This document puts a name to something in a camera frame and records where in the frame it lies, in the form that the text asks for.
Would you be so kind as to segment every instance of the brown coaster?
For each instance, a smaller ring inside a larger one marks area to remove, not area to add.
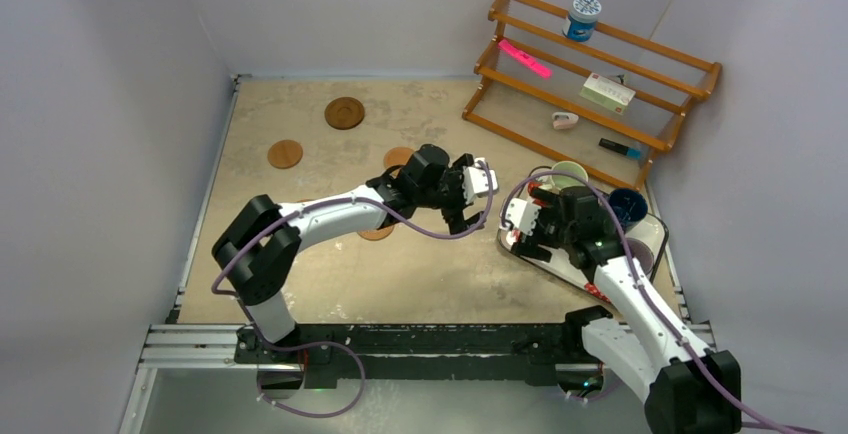
[[[375,229],[371,231],[359,231],[359,237],[363,239],[367,239],[369,241],[379,241],[380,239],[385,239],[395,230],[395,226],[384,227],[382,229]]]
[[[268,149],[268,162],[277,169],[294,167],[303,158],[303,148],[297,141],[286,139]]]
[[[409,162],[409,158],[415,154],[414,149],[408,147],[395,147],[389,149],[389,152],[383,156],[383,167],[388,169],[392,166],[404,166]]]
[[[352,97],[340,97],[327,104],[324,119],[336,129],[352,129],[365,118],[365,106]]]

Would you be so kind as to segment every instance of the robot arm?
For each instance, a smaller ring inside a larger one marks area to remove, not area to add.
[[[741,413],[710,386],[694,366],[689,352],[648,305],[641,290],[687,338],[714,377],[739,398],[739,364],[727,352],[714,352],[692,334],[663,301],[634,260],[631,275],[609,214],[586,187],[559,194],[536,189],[538,202],[513,199],[506,219],[520,231],[515,254],[549,261],[544,247],[564,249],[571,264],[610,299],[631,332],[598,306],[571,312],[566,324],[576,345],[601,360],[639,397],[655,433],[730,433],[741,428]]]
[[[405,219],[411,218],[419,207],[439,209],[451,234],[465,231],[478,222],[480,213],[466,219],[463,210],[490,191],[479,162],[485,163],[464,154],[449,165],[450,157],[445,151],[425,144],[406,165],[395,166],[344,194],[283,204],[275,204],[267,195],[257,196],[215,243],[212,255],[223,268],[260,232],[290,218],[269,233],[271,237],[264,246],[250,249],[227,276],[265,337],[279,343],[297,328],[280,289],[299,252],[344,234],[381,229],[398,222],[375,204],[390,208]],[[395,170],[397,176],[392,177],[390,173]],[[497,192],[495,173],[489,173],[491,190]],[[333,200],[349,202],[329,202]]]

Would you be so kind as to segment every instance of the blue jar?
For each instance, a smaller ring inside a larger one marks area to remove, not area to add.
[[[598,0],[574,0],[568,11],[568,19],[562,26],[562,33],[572,41],[588,41],[595,32],[600,14],[601,3]]]

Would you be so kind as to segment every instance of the black marker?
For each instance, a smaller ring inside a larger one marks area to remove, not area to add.
[[[642,156],[642,153],[639,152],[637,149],[627,147],[624,144],[619,144],[615,141],[610,141],[609,139],[601,138],[600,142],[598,142],[598,145],[605,149],[609,149],[612,152],[617,152],[622,156],[627,156],[631,159],[639,159]]]

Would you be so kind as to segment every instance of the pink highlighter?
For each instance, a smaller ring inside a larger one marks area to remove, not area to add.
[[[544,79],[551,77],[550,69],[540,64],[536,59],[530,56],[530,54],[527,54],[510,44],[506,39],[501,39],[501,42],[498,43],[498,47],[509,54],[513,59],[523,64],[524,67],[538,74],[540,77]]]

